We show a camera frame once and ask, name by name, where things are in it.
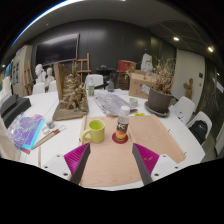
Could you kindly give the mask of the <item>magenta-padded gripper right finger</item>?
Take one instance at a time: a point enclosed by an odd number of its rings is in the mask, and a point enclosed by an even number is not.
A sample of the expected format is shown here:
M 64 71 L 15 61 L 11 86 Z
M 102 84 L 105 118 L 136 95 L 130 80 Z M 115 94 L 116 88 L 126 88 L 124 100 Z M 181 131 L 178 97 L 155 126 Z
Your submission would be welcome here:
M 144 185 L 148 185 L 179 170 L 179 165 L 167 154 L 158 155 L 137 143 L 133 144 L 132 153 Z

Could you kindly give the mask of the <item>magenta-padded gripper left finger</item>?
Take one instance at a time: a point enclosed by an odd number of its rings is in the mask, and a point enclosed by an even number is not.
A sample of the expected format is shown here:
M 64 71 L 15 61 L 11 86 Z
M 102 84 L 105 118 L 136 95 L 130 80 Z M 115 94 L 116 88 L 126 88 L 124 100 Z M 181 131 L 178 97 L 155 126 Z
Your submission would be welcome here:
M 79 185 L 89 155 L 90 144 L 86 143 L 65 155 L 55 155 L 42 166 L 42 169 Z

